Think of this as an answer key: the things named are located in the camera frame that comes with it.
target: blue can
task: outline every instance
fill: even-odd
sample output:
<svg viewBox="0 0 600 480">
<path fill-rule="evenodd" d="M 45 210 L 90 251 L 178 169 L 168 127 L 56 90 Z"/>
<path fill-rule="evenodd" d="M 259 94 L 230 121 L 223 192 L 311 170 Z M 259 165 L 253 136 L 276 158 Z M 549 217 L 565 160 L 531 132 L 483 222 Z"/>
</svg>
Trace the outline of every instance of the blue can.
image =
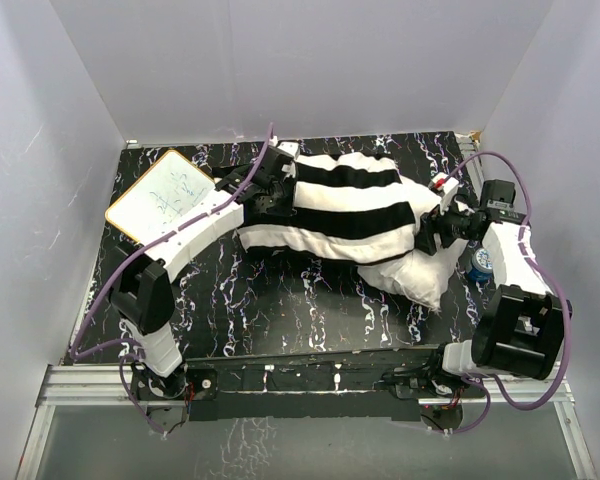
<svg viewBox="0 0 600 480">
<path fill-rule="evenodd" d="M 493 276 L 493 265 L 489 258 L 489 252 L 484 248 L 479 248 L 471 256 L 469 265 L 467 265 L 467 277 L 469 280 L 478 283 L 485 283 Z"/>
</svg>

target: marble surface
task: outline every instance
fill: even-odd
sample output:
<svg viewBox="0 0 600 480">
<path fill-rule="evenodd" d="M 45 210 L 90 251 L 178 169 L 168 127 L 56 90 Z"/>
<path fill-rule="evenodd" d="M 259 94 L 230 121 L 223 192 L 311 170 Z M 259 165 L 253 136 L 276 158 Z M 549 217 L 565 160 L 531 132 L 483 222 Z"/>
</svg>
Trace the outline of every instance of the marble surface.
<svg viewBox="0 0 600 480">
<path fill-rule="evenodd" d="M 387 154 L 403 175 L 426 184 L 462 159 L 452 132 L 300 140 L 302 153 L 361 151 Z M 251 161 L 260 144 L 190 145 L 176 148 L 204 169 Z M 111 201 L 116 200 L 168 150 L 124 150 Z M 468 175 L 463 172 L 468 184 Z M 106 224 L 91 283 L 91 296 L 116 265 L 109 252 L 125 236 Z M 475 248 L 470 245 L 465 256 Z M 437 344 L 469 339 L 488 302 L 490 286 L 469 282 L 460 265 L 442 297 L 440 313 L 365 284 L 354 268 L 279 253 L 247 254 L 228 234 L 194 259 L 174 286 L 180 321 L 172 325 L 185 357 L 299 353 Z M 108 304 L 86 331 L 81 350 L 129 337 Z M 95 354 L 93 363 L 117 362 L 120 351 Z"/>
</svg>

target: floor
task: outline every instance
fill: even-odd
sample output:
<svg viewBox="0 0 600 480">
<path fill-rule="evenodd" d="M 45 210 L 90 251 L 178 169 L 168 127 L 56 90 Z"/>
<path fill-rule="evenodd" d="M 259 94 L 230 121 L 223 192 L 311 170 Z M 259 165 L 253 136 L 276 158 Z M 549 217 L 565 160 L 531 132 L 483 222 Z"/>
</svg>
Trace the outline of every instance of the floor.
<svg viewBox="0 0 600 480">
<path fill-rule="evenodd" d="M 452 132 L 340 137 L 299 141 L 302 153 L 386 154 L 403 175 L 426 184 L 461 160 Z M 203 169 L 252 160 L 257 143 L 172 147 Z M 168 150 L 124 150 L 111 201 L 117 199 Z M 466 172 L 467 188 L 472 192 Z M 105 225 L 92 282 L 97 292 L 117 266 L 108 253 L 125 236 Z M 181 321 L 172 325 L 185 357 L 300 353 L 360 348 L 439 344 L 471 337 L 488 301 L 490 288 L 467 281 L 458 267 L 442 297 L 440 313 L 388 295 L 365 284 L 355 269 L 292 254 L 268 258 L 249 255 L 235 235 L 206 249 L 174 287 Z M 95 316 L 81 349 L 128 337 L 108 305 Z M 118 351 L 91 357 L 114 363 Z"/>
</svg>

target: white board with wooden edge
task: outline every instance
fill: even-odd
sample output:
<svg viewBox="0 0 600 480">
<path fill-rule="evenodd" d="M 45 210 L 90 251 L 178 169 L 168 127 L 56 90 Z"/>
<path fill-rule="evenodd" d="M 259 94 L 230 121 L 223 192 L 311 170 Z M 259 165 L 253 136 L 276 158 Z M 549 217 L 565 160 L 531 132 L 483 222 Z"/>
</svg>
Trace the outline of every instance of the white board with wooden edge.
<svg viewBox="0 0 600 480">
<path fill-rule="evenodd" d="M 215 183 L 176 150 L 167 151 L 111 205 L 105 218 L 136 242 L 155 240 L 165 225 L 198 205 Z"/>
</svg>

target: black and white striped fabric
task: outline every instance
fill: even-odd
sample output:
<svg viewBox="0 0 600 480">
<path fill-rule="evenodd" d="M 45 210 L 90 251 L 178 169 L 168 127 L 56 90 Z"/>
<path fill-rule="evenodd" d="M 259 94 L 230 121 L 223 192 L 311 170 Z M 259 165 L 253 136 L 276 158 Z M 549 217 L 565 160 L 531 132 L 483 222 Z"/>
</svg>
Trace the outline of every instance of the black and white striped fabric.
<svg viewBox="0 0 600 480">
<path fill-rule="evenodd" d="M 351 153 L 300 156 L 291 217 L 247 218 L 246 249 L 288 248 L 355 265 L 375 265 L 413 250 L 416 217 L 408 186 L 389 158 Z"/>
</svg>

